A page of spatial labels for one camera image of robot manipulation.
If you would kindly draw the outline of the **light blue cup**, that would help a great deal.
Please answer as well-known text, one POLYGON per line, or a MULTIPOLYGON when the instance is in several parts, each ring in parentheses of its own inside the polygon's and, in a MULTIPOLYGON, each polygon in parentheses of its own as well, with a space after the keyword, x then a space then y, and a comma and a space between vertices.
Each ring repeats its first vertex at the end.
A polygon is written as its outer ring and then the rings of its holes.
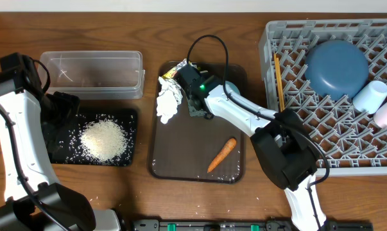
POLYGON ((387 84, 374 80, 367 84, 353 98, 353 106, 360 112, 374 114, 387 97, 387 84))

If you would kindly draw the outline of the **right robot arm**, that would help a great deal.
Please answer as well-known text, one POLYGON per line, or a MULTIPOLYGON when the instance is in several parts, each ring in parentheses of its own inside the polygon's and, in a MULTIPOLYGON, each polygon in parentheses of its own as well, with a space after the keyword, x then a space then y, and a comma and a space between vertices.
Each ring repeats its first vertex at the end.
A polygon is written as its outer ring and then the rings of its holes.
POLYGON ((264 174, 284 190, 294 226, 324 230, 327 218, 316 192, 321 151, 294 111, 260 107, 190 64, 178 68, 176 80, 195 110, 204 112, 207 119, 223 118, 249 136, 264 174))

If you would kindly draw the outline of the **large blue plate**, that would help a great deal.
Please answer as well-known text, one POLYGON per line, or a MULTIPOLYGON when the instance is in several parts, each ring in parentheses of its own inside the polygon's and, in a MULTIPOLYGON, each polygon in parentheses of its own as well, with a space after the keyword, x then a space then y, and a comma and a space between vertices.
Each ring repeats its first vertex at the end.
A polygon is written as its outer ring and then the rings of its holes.
POLYGON ((308 53, 305 78, 309 87, 321 97, 337 101, 343 96, 353 98, 368 79, 365 54, 343 40, 330 40, 317 45, 308 53))

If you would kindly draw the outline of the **orange carrot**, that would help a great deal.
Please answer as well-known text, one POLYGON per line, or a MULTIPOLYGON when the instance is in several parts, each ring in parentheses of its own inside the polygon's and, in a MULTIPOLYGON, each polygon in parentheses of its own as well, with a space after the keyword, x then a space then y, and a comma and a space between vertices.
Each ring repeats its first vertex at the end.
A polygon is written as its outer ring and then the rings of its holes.
POLYGON ((225 158, 227 158, 227 156, 233 151, 236 145, 237 140, 235 138, 230 138, 221 148, 220 152, 214 157, 212 162, 209 164, 207 168, 207 173, 210 173, 215 170, 221 164, 221 162, 225 158))

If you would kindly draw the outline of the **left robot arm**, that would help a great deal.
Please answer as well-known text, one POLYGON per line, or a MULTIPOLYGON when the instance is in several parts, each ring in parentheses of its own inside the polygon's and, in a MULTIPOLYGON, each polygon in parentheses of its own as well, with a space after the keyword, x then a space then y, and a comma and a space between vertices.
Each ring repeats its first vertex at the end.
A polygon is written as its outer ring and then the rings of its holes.
POLYGON ((125 230, 114 209, 94 210, 84 195, 63 186, 49 159, 42 127, 61 128, 74 118, 80 99, 48 94, 39 61, 12 53, 0 58, 0 145, 5 204, 0 230, 125 230))

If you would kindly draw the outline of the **white napkin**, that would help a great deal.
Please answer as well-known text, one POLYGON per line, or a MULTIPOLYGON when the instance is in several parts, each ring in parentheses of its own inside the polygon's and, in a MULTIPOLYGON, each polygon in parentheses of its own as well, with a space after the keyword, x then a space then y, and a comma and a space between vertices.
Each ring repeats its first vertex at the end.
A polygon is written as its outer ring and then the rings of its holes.
POLYGON ((160 76, 158 81, 161 90, 157 96, 157 116, 160 117, 162 124, 167 124, 178 113, 178 106, 183 99, 182 88, 173 79, 160 76))

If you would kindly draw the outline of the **light blue bowl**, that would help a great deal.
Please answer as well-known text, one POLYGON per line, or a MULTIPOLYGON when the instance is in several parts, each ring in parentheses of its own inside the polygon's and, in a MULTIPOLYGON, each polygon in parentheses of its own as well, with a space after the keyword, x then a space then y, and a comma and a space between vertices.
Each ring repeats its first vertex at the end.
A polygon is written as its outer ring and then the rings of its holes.
POLYGON ((232 83, 232 82, 230 82, 230 81, 226 81, 226 82, 225 82, 225 86, 226 86, 226 90, 227 90, 228 92, 235 92, 235 93, 238 94, 238 95, 241 94, 240 91, 239 91, 239 89, 238 89, 238 87, 237 87, 234 83, 232 83))

